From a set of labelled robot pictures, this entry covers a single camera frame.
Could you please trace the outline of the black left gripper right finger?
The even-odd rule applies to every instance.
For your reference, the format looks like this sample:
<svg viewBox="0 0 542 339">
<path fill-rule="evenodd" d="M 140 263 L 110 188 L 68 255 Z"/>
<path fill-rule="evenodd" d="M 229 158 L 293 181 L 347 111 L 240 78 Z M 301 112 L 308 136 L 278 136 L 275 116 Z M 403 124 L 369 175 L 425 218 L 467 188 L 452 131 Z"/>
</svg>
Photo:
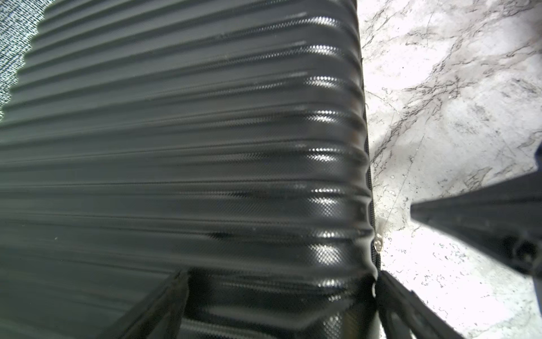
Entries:
<svg viewBox="0 0 542 339">
<path fill-rule="evenodd" d="M 379 272 L 375 300 L 387 338 L 463 339 L 386 271 Z"/>
</svg>

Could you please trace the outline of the black ribbed hard-shell suitcase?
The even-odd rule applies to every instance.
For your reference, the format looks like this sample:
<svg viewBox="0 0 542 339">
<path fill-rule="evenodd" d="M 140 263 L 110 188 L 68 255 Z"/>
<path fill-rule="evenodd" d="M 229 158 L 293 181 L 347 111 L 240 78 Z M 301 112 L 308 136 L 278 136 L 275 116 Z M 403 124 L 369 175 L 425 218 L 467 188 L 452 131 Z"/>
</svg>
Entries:
<svg viewBox="0 0 542 339">
<path fill-rule="evenodd" d="M 1 122 L 1 337 L 377 338 L 355 1 L 55 1 Z"/>
</svg>

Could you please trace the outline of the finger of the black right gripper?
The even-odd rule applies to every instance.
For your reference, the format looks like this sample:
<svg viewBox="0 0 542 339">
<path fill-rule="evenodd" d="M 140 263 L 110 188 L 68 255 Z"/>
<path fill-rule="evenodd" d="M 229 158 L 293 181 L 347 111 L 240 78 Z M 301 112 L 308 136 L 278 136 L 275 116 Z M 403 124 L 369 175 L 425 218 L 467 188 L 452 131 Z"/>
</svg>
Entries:
<svg viewBox="0 0 542 339">
<path fill-rule="evenodd" d="M 413 220 L 532 278 L 541 299 L 541 169 L 457 196 L 412 204 Z"/>
</svg>

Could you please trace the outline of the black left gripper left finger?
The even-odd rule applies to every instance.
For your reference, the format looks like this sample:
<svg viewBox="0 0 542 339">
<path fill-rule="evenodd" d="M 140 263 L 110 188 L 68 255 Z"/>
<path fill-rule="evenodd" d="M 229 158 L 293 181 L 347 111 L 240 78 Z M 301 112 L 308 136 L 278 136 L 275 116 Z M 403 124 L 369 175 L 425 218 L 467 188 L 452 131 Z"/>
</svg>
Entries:
<svg viewBox="0 0 542 339">
<path fill-rule="evenodd" d="M 178 270 L 98 337 L 176 338 L 188 296 L 189 272 Z"/>
</svg>

